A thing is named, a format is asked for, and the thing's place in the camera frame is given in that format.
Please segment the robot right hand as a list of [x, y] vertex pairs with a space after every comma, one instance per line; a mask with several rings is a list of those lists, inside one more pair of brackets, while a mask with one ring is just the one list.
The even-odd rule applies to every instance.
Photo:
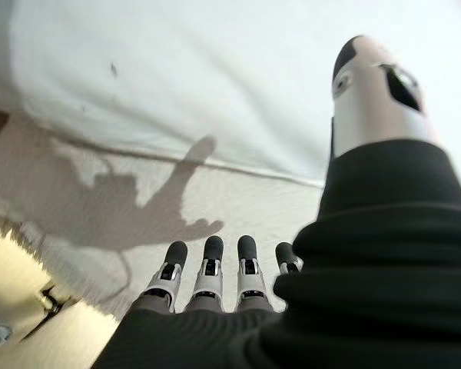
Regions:
[[270, 306], [243, 236], [236, 311], [220, 309], [223, 245], [211, 237], [198, 288], [175, 313], [175, 242], [96, 368], [461, 368], [461, 184], [420, 86], [358, 35], [337, 56], [332, 95], [317, 219], [276, 249], [286, 310]]

